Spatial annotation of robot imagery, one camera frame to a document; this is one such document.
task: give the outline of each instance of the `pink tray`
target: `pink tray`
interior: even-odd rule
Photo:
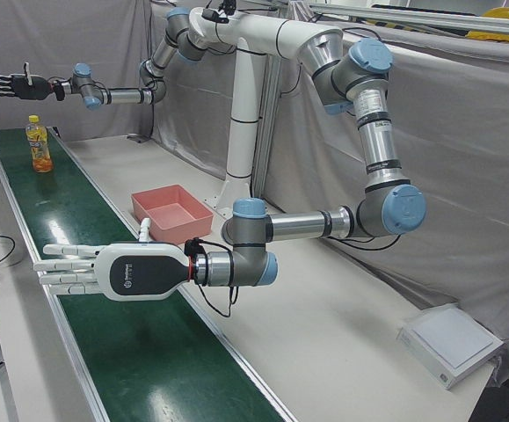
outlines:
[[[133,193],[133,211],[139,222],[150,218],[150,236],[182,244],[211,233],[213,213],[180,185]]]

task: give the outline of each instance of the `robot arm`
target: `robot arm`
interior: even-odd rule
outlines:
[[[101,292],[118,301],[164,299],[191,280],[201,286],[261,286],[271,284],[277,276],[277,261],[266,251],[266,243],[303,237],[402,235],[424,220],[425,199],[403,175],[392,142],[385,101],[392,57],[380,41],[361,40],[343,57],[342,32],[334,27],[239,12],[224,25],[209,17],[213,17],[209,10],[192,10],[189,30],[186,12],[169,18],[174,25],[169,26],[164,43],[142,65],[145,84],[162,80],[176,48],[184,58],[196,62],[211,42],[237,45],[242,40],[249,54],[299,60],[328,113],[342,113],[353,104],[369,176],[365,199],[355,212],[339,207],[280,215],[267,215],[262,200],[237,200],[233,217],[222,228],[232,251],[205,252],[198,239],[189,241],[184,251],[175,245],[148,242],[48,245],[45,253],[82,254],[87,259],[36,263],[38,271],[59,272],[41,276],[41,283],[66,284],[71,294]]]
[[[42,100],[54,93],[58,101],[63,101],[66,95],[80,94],[89,110],[96,110],[103,104],[155,104],[166,94],[164,69],[180,43],[187,40],[188,13],[186,9],[175,8],[166,15],[168,25],[164,39],[139,69],[144,88],[107,88],[92,79],[91,67],[85,63],[78,63],[68,80],[48,81],[31,75],[29,63],[26,63],[24,74],[0,75],[0,97]]]
[[[262,286],[278,272],[277,260],[265,250],[265,204],[258,199],[235,204],[237,238],[233,251],[206,252],[198,238],[182,251],[174,244],[149,242],[143,220],[139,242],[87,246],[47,244],[49,255],[77,259],[46,259],[33,264],[45,271],[40,283],[58,287],[56,293],[102,293],[113,301],[163,300],[179,285],[193,280],[200,286]]]

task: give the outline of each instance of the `conveyor belt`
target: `conveyor belt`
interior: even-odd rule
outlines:
[[[24,131],[0,130],[0,176],[39,254],[50,243],[134,240],[53,136],[49,148],[55,169],[35,173]],[[60,304],[111,421],[283,420],[180,293],[162,302],[63,295]]]

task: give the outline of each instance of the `plastic bottle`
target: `plastic bottle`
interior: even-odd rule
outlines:
[[[33,169],[38,173],[47,173],[53,170],[53,161],[51,161],[47,145],[47,130],[40,124],[39,116],[35,114],[29,116],[25,134],[32,148]]]

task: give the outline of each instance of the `yellow hard hat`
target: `yellow hard hat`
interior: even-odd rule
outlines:
[[[485,12],[483,18],[501,18],[509,19],[509,7],[495,7]],[[505,33],[482,33],[479,31],[469,31],[467,38],[472,40],[488,40],[488,41],[506,41],[509,42],[509,35]]]

